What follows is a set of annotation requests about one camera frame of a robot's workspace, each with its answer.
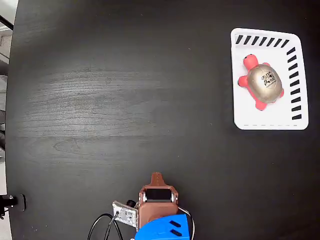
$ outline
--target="black clamp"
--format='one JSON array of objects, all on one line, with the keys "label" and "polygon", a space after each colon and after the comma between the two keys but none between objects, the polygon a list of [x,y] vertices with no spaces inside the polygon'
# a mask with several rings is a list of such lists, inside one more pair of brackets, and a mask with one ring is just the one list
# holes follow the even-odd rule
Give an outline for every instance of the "black clamp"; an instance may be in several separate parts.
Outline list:
[{"label": "black clamp", "polygon": [[0,219],[3,220],[6,212],[9,210],[5,210],[5,208],[13,208],[14,206],[19,206],[18,209],[23,212],[27,206],[25,195],[0,195]]}]

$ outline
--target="pink turtle head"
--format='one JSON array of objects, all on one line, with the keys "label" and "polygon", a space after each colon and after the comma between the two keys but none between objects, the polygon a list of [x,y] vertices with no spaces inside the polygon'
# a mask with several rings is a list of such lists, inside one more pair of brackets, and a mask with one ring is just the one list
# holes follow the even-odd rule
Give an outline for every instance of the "pink turtle head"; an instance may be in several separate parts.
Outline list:
[{"label": "pink turtle head", "polygon": [[243,64],[246,67],[246,69],[248,69],[248,71],[250,71],[252,68],[257,66],[259,63],[258,63],[257,57],[253,54],[250,54],[243,59]]}]

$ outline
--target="white wall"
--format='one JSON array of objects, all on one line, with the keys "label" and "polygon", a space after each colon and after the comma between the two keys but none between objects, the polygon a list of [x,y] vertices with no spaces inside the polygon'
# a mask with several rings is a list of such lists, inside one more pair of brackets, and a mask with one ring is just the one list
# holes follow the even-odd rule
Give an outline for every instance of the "white wall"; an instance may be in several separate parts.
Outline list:
[{"label": "white wall", "polygon": [[[16,17],[18,0],[0,0],[0,15],[9,22],[14,23]],[[0,23],[0,31],[7,28]]]}]

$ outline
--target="turtle shell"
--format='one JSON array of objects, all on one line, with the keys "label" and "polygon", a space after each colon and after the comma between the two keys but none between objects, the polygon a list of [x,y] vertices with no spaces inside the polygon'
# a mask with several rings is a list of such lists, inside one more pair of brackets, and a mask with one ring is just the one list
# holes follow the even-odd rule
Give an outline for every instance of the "turtle shell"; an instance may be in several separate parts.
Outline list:
[{"label": "turtle shell", "polygon": [[282,92],[282,83],[277,72],[270,66],[258,64],[247,75],[248,85],[257,99],[272,103]]}]

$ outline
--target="black stripe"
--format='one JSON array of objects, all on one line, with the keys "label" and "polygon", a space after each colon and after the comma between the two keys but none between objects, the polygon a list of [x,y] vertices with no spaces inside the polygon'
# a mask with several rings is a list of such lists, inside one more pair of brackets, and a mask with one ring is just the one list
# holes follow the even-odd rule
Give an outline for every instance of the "black stripe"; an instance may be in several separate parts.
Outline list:
[{"label": "black stripe", "polygon": [[291,67],[289,67],[289,71],[292,70],[292,69],[295,69],[296,67],[298,67],[298,63],[295,63]]},{"label": "black stripe", "polygon": [[250,38],[251,38],[251,36],[246,36],[246,38],[244,40],[244,45],[246,45],[249,42]]},{"label": "black stripe", "polygon": [[299,83],[300,83],[300,81],[299,81],[299,79],[298,79],[298,80],[290,83],[290,87],[293,87],[293,86],[295,86],[295,85],[298,85]]},{"label": "black stripe", "polygon": [[289,76],[289,78],[292,79],[292,78],[294,78],[294,77],[296,77],[296,76],[298,76],[298,75],[299,75],[299,72],[296,71],[295,73],[291,74],[291,75]]},{"label": "black stripe", "polygon": [[176,228],[181,228],[181,225],[173,220],[170,221],[170,223],[175,226]]},{"label": "black stripe", "polygon": [[267,47],[269,47],[270,46],[270,44],[273,42],[275,40],[275,38],[274,37],[272,37],[270,40],[269,40],[269,42],[268,42],[268,44],[266,45]]},{"label": "black stripe", "polygon": [[174,235],[178,236],[178,237],[182,237],[182,234],[180,232],[174,230],[174,229],[172,229],[170,232],[173,233]]},{"label": "black stripe", "polygon": [[296,50],[295,47],[293,47],[291,50],[289,50],[286,54],[289,55],[289,54],[292,54],[294,51]]},{"label": "black stripe", "polygon": [[285,40],[281,47],[283,48],[288,42],[289,40]]},{"label": "black stripe", "polygon": [[297,88],[296,90],[293,90],[290,92],[291,95],[300,93],[300,88]]},{"label": "black stripe", "polygon": [[301,106],[296,106],[291,109],[292,112],[301,110]]},{"label": "black stripe", "polygon": [[254,39],[253,39],[253,42],[251,43],[251,45],[255,45],[256,42],[258,41],[259,37],[258,36],[255,36]]},{"label": "black stripe", "polygon": [[301,116],[301,114],[299,114],[297,116],[293,116],[292,120],[297,120],[297,119],[301,119],[301,118],[302,118],[302,116]]},{"label": "black stripe", "polygon": [[262,38],[262,40],[261,40],[261,42],[260,42],[259,46],[262,46],[262,44],[264,44],[264,42],[266,41],[266,39],[267,39],[267,37],[266,37],[266,36],[264,36],[264,37]]},{"label": "black stripe", "polygon": [[235,42],[235,44],[239,44],[242,38],[243,38],[243,35],[239,35],[238,39]]},{"label": "black stripe", "polygon": [[290,63],[290,62],[292,62],[293,60],[296,60],[296,59],[297,59],[297,56],[294,55],[292,58],[290,58],[290,59],[288,60],[288,63]]},{"label": "black stripe", "polygon": [[6,25],[12,31],[14,30],[14,25],[1,15],[0,15],[0,23]]},{"label": "black stripe", "polygon": [[278,39],[278,41],[276,41],[276,43],[275,43],[274,47],[278,46],[278,44],[279,44],[281,41],[282,41],[282,39],[281,39],[281,38],[279,38],[279,39]]},{"label": "black stripe", "polygon": [[295,99],[292,99],[292,100],[291,100],[291,103],[294,104],[294,103],[300,102],[300,101],[301,101],[301,97],[297,97],[297,98],[295,98]]}]

